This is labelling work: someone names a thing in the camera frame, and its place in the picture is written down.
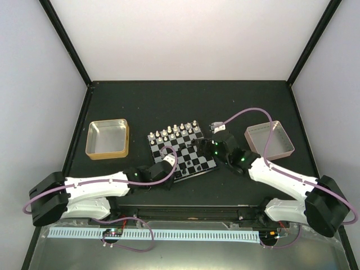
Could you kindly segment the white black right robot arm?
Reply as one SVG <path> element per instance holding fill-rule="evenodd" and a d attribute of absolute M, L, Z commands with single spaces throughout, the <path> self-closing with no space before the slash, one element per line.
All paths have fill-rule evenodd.
<path fill-rule="evenodd" d="M 256 221 L 263 227 L 274 221 L 289 221 L 306 224 L 322 236 L 333 237 L 350 212 L 333 178 L 309 177 L 268 162 L 255 152 L 243 150 L 226 130 L 212 138 L 193 139 L 191 143 L 200 155 L 215 158 L 234 173 L 291 196 L 291 200 L 270 199 L 257 210 Z"/>

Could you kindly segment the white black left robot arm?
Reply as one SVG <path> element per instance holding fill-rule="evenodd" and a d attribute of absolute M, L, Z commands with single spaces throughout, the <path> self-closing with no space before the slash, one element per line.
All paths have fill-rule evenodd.
<path fill-rule="evenodd" d="M 122 197 L 137 187 L 172 185 L 177 160 L 166 156 L 151 167 L 128 168 L 110 175 L 88 178 L 65 177 L 54 172 L 29 191 L 23 213 L 41 227 L 67 218 L 91 218 L 115 224 L 121 211 L 110 197 Z"/>

